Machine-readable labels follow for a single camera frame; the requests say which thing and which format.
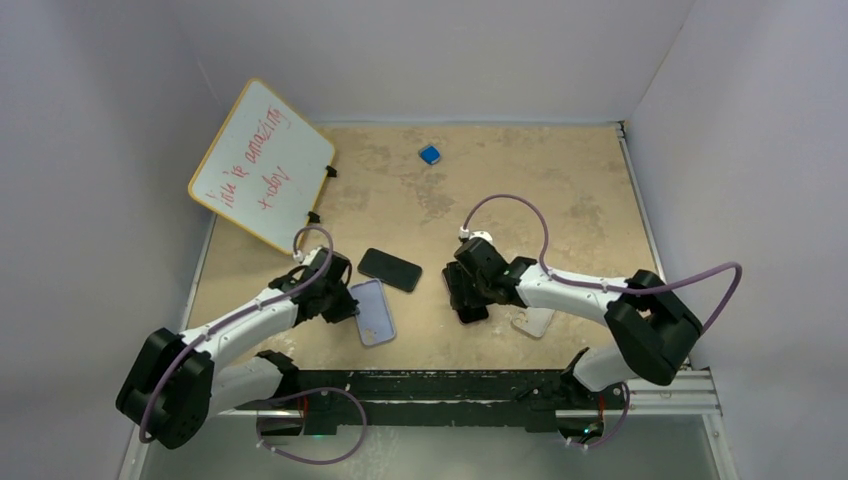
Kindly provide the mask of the lavender phone case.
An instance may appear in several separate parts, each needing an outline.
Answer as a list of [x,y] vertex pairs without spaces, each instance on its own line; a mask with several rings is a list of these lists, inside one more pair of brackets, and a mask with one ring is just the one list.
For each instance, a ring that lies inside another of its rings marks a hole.
[[396,338],[397,331],[385,295],[383,283],[370,279],[349,288],[358,311],[355,320],[365,347],[375,347]]

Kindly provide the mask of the white phone case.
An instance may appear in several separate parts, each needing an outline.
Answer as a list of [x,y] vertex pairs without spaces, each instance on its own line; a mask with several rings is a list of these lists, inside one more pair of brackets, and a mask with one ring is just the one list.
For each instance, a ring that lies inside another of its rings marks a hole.
[[524,335],[539,339],[546,333],[554,311],[544,308],[517,309],[510,315],[510,323]]

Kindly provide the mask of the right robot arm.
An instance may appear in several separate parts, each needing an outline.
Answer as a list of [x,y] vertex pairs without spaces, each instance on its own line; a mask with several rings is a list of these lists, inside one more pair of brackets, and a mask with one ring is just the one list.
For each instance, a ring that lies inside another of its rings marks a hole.
[[462,241],[453,263],[457,311],[492,304],[547,309],[608,328],[612,342],[578,354],[561,381],[564,399],[576,407],[630,379],[669,385],[704,332],[700,319],[648,270],[612,279],[546,270],[528,257],[507,261],[484,237]]

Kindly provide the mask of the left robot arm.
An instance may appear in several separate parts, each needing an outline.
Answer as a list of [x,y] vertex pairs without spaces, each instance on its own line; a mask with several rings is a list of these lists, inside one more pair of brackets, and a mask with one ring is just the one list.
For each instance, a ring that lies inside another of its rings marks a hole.
[[251,402],[289,407],[300,388],[290,357],[264,350],[237,360],[310,319],[334,324],[353,317],[358,302],[348,290],[351,273],[347,257],[319,247],[224,317],[180,333],[154,331],[117,394],[117,410],[138,426],[142,442],[176,449],[225,410]]

